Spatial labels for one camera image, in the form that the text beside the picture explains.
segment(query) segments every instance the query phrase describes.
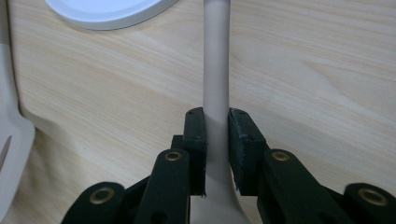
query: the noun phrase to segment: wooden table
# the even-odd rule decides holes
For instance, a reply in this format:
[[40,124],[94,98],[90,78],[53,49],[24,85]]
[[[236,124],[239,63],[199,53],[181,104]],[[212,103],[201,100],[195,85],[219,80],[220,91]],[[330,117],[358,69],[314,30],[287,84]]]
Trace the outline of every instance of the wooden table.
[[[9,0],[21,111],[35,144],[4,223],[60,223],[87,187],[129,187],[202,105],[203,1],[115,31]],[[396,195],[396,2],[232,2],[231,106],[323,185]],[[261,223],[254,198],[242,199]]]

